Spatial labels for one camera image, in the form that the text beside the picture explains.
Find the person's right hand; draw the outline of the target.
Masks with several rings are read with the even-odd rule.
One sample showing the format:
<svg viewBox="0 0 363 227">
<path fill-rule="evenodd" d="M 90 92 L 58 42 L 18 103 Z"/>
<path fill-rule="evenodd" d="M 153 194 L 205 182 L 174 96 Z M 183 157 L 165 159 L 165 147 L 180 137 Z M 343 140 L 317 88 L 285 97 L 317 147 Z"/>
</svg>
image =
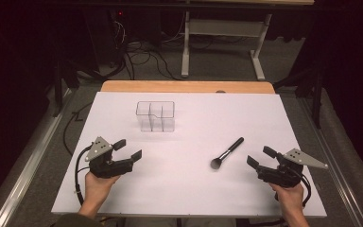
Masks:
<svg viewBox="0 0 363 227">
<path fill-rule="evenodd" d="M 303 187 L 300 184 L 289 188 L 284 188 L 274 183 L 270 183 L 269 186 L 278 196 L 285 219 L 298 218 L 303 215 Z"/>
</svg>

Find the black metal stand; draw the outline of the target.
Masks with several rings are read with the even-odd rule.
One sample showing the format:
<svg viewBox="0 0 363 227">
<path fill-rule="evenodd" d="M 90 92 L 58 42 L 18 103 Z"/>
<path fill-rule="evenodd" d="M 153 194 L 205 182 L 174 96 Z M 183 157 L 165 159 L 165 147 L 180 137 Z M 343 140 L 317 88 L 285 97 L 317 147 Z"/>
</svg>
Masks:
<svg viewBox="0 0 363 227">
<path fill-rule="evenodd" d="M 61 60 L 57 61 L 54 66 L 54 94 L 55 94 L 55 112 L 54 117 L 61 113 L 63 107 L 63 88 L 62 84 L 65 83 L 69 89 L 77 89 L 79 81 L 77 70 L 71 61 Z"/>
<path fill-rule="evenodd" d="M 311 118 L 315 126 L 320 128 L 320 107 L 321 107 L 321 92 L 323 82 L 323 70 L 307 68 L 301 72 L 279 80 L 272 84 L 274 90 L 278 90 L 286 86 L 295 86 L 296 97 L 311 97 L 312 110 Z"/>
</svg>

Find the black makeup brush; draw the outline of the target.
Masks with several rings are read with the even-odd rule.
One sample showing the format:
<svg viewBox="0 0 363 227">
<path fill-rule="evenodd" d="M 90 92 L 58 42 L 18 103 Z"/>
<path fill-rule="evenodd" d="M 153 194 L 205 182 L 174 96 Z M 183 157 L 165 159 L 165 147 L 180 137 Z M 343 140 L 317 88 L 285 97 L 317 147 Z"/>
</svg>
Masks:
<svg viewBox="0 0 363 227">
<path fill-rule="evenodd" d="M 238 138 L 229 148 L 227 148 L 222 154 L 220 154 L 218 157 L 213 159 L 210 163 L 210 167 L 212 169 L 220 169 L 223 161 L 236 149 L 238 148 L 242 143 L 244 142 L 244 138 L 240 137 Z"/>
</svg>

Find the metal floor rail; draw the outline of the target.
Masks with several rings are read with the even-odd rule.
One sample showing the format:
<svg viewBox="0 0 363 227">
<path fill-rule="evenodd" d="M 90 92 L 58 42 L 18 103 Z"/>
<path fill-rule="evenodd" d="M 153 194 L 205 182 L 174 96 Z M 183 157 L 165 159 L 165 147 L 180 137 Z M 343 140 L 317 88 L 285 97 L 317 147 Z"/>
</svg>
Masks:
<svg viewBox="0 0 363 227">
<path fill-rule="evenodd" d="M 318 143 L 321 147 L 321 153 L 326 164 L 329 166 L 329 172 L 337 188 L 337 192 L 344 203 L 354 227 L 363 227 L 363 212 L 354 197 L 352 188 L 348 185 L 348 182 L 344 178 L 343 172 L 338 165 L 337 158 L 334 156 L 332 150 L 327 144 L 324 134 L 314 123 L 309 104 L 304 98 L 299 98 L 298 102 L 300 103 L 300 107 L 303 109 L 304 114 L 311 125 L 312 131 L 317 137 Z"/>
<path fill-rule="evenodd" d="M 0 209 L 0 227 L 7 227 L 10 220 L 14 217 L 16 210 L 20 207 L 20 204 L 45 155 L 48 145 L 64 116 L 63 112 L 71 103 L 75 92 L 75 89 L 66 89 L 64 92 L 62 107 L 59 112 L 54 116 L 49 115 L 43 123 L 43 126 L 36 137 L 36 144 L 32 148 L 27 162 Z"/>
</svg>

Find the clear plastic organizer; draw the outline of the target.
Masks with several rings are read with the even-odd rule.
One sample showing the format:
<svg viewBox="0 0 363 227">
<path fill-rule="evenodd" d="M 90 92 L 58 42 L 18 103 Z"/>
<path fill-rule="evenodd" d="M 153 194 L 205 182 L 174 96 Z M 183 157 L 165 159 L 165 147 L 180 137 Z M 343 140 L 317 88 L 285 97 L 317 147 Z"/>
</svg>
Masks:
<svg viewBox="0 0 363 227">
<path fill-rule="evenodd" d="M 139 101 L 135 114 L 141 131 L 172 132 L 175 130 L 173 101 Z"/>
</svg>

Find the white metal desk frame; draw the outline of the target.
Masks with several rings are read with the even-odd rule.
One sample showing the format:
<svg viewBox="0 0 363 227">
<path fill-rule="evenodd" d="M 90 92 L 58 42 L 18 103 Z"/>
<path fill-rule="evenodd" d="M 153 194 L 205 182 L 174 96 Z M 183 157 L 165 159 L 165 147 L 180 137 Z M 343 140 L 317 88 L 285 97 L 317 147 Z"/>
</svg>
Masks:
<svg viewBox="0 0 363 227">
<path fill-rule="evenodd" d="M 192 3 L 221 3 L 237 4 L 239 7 L 304 7 L 312 6 L 315 0 L 183 0 L 186 4 Z M 272 13 L 266 13 L 261 21 L 240 21 L 221 19 L 190 18 L 190 11 L 184 13 L 184 43 L 181 61 L 181 76 L 189 76 L 190 38 L 192 35 L 227 36 L 255 38 L 257 45 L 249 51 L 255 76 L 258 80 L 265 80 L 259 55 L 268 33 Z"/>
</svg>

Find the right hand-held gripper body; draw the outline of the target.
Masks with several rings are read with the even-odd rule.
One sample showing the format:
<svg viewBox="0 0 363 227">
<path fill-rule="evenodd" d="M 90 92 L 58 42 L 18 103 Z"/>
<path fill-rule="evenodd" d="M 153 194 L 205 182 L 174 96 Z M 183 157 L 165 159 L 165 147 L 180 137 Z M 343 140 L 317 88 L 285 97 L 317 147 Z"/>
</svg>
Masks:
<svg viewBox="0 0 363 227">
<path fill-rule="evenodd" d="M 274 183 L 281 187 L 294 187 L 300 183 L 303 179 L 304 166 L 323 169 L 328 168 L 327 164 L 297 148 L 294 148 L 285 154 L 277 152 L 277 156 L 273 159 L 276 159 L 279 163 L 276 168 L 259 165 L 255 170 L 260 180 L 263 180 L 266 183 Z"/>
</svg>

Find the black computer tower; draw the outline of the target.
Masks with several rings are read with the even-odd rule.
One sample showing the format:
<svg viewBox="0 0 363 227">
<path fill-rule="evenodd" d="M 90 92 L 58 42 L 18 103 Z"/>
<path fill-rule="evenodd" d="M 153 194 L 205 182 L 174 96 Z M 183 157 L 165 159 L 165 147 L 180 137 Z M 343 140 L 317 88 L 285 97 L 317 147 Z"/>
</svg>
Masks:
<svg viewBox="0 0 363 227">
<path fill-rule="evenodd" d="M 161 13 L 143 9 L 83 11 L 99 66 L 119 63 L 131 41 L 161 45 Z"/>
</svg>

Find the dark curtain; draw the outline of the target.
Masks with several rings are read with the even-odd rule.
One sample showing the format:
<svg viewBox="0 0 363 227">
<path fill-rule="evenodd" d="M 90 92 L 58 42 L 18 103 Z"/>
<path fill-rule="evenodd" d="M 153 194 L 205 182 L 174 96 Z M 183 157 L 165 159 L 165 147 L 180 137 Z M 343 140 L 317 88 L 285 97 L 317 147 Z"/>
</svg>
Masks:
<svg viewBox="0 0 363 227">
<path fill-rule="evenodd" d="M 326 0 L 308 42 L 320 47 L 324 87 L 363 161 L 363 0 Z"/>
<path fill-rule="evenodd" d="M 43 0 L 0 0 L 0 186 L 47 111 L 64 18 Z"/>
</svg>

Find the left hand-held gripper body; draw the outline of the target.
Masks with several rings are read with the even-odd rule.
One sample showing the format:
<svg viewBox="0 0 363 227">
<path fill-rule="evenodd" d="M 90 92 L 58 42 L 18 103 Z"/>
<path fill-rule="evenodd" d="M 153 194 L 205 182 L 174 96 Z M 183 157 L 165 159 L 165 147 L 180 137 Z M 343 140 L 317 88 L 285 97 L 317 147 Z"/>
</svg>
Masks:
<svg viewBox="0 0 363 227">
<path fill-rule="evenodd" d="M 90 172 L 98 178 L 108 179 L 132 172 L 134 162 L 131 158 L 119 161 L 112 159 L 112 153 L 117 151 L 112 145 L 98 136 L 87 153 L 85 161 L 89 163 Z"/>
</svg>

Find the white board sheet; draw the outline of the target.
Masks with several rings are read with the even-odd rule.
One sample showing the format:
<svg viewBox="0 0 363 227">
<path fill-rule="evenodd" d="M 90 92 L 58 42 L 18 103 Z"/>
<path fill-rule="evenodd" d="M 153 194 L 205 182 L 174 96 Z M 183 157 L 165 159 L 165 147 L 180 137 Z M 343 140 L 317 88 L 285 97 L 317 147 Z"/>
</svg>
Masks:
<svg viewBox="0 0 363 227">
<path fill-rule="evenodd" d="M 141 131 L 135 114 L 139 101 L 173 101 L 175 130 Z M 299 145 L 281 98 L 270 94 L 99 92 L 77 149 L 98 136 L 110 143 L 127 141 L 114 153 L 116 160 L 142 151 L 100 209 L 129 217 L 278 217 L 272 189 L 258 179 L 247 156 L 276 167 L 264 146 L 286 153 Z M 244 142 L 220 169 L 212 169 L 211 161 L 240 137 Z"/>
</svg>

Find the person's left hand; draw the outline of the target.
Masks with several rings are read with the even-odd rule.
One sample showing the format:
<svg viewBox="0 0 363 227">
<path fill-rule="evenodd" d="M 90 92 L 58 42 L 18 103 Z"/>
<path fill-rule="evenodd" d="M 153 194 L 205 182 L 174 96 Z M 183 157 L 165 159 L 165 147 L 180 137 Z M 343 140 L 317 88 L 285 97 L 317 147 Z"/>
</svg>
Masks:
<svg viewBox="0 0 363 227">
<path fill-rule="evenodd" d="M 108 179 L 98 178 L 93 173 L 88 172 L 85 176 L 84 204 L 91 207 L 101 206 L 118 179 L 119 176 Z"/>
</svg>

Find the wooden table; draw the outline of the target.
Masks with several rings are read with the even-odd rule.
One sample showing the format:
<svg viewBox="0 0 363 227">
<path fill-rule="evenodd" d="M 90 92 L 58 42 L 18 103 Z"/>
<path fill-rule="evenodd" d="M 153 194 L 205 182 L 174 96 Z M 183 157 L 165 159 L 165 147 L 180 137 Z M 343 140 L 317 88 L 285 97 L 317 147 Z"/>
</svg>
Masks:
<svg viewBox="0 0 363 227">
<path fill-rule="evenodd" d="M 109 80 L 102 92 L 275 94 L 265 81 Z"/>
</svg>

